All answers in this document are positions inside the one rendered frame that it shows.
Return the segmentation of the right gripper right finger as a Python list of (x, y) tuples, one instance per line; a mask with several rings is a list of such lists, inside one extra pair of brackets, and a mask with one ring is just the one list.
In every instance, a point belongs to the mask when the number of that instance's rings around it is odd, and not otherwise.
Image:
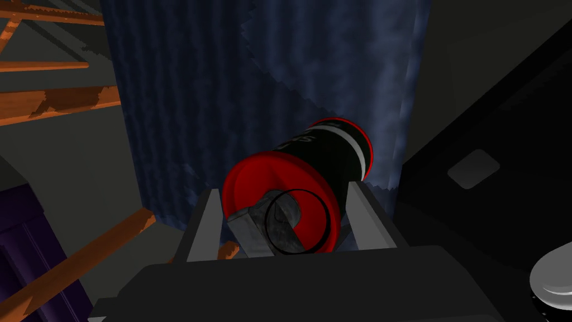
[(404, 237), (364, 182), (349, 183), (345, 213), (358, 250), (405, 248), (408, 246)]

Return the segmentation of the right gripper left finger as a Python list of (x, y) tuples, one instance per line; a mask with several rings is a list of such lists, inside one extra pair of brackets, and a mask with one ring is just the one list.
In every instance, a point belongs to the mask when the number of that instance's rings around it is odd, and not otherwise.
[(223, 211), (218, 189), (200, 194), (187, 228), (175, 252), (173, 263), (213, 261), (218, 257)]

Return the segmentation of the red and black bottle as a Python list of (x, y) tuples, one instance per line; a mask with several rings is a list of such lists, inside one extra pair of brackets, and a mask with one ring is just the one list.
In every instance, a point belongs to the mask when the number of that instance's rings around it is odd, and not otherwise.
[(291, 197), (299, 208), (293, 227), (304, 253), (334, 250), (350, 182), (370, 173), (373, 146), (355, 123), (328, 117), (280, 144), (238, 162), (225, 179), (221, 201), (227, 221), (267, 198), (272, 205)]

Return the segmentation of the black cabinet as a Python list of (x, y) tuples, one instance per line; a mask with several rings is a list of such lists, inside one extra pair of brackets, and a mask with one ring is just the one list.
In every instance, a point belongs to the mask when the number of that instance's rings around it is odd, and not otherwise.
[(572, 20), (403, 167), (394, 221), (523, 271), (572, 228)]

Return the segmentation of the dark blue curtain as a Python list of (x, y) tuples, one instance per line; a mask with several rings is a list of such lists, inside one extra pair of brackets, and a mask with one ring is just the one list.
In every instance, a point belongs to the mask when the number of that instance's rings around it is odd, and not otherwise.
[(142, 204), (183, 230), (198, 195), (323, 117), (373, 143), (394, 212), (431, 0), (101, 0)]

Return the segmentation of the purple cabinet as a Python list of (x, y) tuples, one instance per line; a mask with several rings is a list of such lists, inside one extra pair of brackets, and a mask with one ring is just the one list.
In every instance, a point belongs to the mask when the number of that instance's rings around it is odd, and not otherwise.
[[(66, 259), (29, 184), (0, 191), (0, 302)], [(88, 322), (92, 304), (79, 281), (22, 322)]]

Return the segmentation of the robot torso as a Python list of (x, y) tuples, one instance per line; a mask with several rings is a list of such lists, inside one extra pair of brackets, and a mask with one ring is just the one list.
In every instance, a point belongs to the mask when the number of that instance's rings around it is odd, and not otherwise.
[(533, 304), (547, 322), (572, 322), (572, 241), (535, 263), (530, 288)]

